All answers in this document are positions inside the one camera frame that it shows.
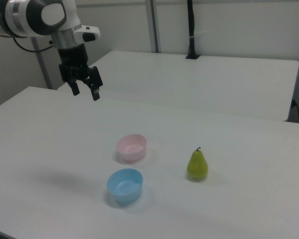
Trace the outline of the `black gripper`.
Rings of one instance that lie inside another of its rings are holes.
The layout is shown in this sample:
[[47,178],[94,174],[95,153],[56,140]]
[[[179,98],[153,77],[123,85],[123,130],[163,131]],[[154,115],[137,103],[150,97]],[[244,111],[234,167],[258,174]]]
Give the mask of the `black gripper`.
[[99,90],[102,86],[102,79],[96,66],[89,67],[88,55],[85,44],[80,44],[73,48],[58,49],[61,59],[59,65],[62,80],[71,88],[74,96],[80,94],[77,80],[85,81],[90,88],[94,101],[100,98]]

